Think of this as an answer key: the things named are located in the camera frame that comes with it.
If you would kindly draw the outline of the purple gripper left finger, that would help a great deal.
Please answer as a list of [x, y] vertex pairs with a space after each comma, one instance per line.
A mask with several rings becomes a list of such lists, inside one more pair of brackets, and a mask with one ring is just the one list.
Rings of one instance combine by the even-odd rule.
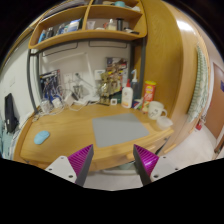
[[46, 171], [65, 180], [83, 186], [94, 155], [93, 146], [86, 146], [70, 156], [59, 156]]

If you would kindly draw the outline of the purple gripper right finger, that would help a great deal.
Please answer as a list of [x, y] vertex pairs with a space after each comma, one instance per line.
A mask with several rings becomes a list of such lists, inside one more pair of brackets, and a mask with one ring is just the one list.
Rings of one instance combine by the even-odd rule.
[[134, 145], [133, 155], [143, 185], [148, 185], [174, 172], [174, 165], [166, 156], [159, 157], [138, 145]]

